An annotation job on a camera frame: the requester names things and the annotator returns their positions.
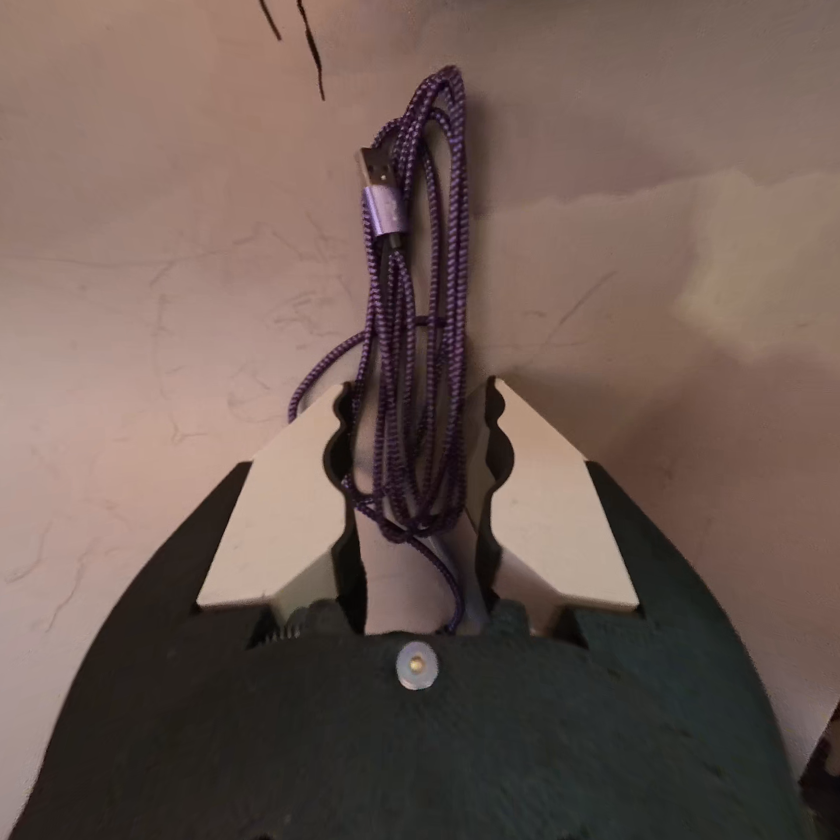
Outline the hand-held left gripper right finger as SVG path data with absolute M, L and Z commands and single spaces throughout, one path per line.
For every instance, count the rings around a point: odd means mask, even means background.
M 489 611 L 523 606 L 532 634 L 639 607 L 588 460 L 499 377 L 480 391 L 480 591 Z

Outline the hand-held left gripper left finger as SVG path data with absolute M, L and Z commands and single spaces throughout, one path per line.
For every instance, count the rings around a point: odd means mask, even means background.
M 331 386 L 250 462 L 196 598 L 198 607 L 263 606 L 279 625 L 336 602 L 364 634 L 365 570 L 350 493 L 349 384 Z

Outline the black twist tie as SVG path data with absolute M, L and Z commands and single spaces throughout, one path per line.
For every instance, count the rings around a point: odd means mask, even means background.
M 273 37 L 273 39 L 281 44 L 283 40 L 283 35 L 280 31 L 280 27 L 277 24 L 276 17 L 272 12 L 272 2 L 268 1 L 258 1 L 257 2 L 262 17 L 265 19 L 266 24 L 269 28 L 269 31 Z M 308 51 L 312 60 L 312 63 L 315 68 L 316 73 L 316 80 L 317 80 L 317 87 L 318 87 L 318 95 L 322 102 L 326 102 L 326 91 L 324 89 L 324 79 L 323 79 L 323 64 L 322 64 L 322 57 L 320 53 L 320 49 L 318 46 L 318 42 L 316 40 L 315 33 L 312 29 L 311 21 L 308 15 L 308 9 L 306 6 L 306 2 L 304 1 L 295 1 L 295 8 L 297 9 L 297 13 L 301 19 L 301 26 L 302 31 L 307 43 Z

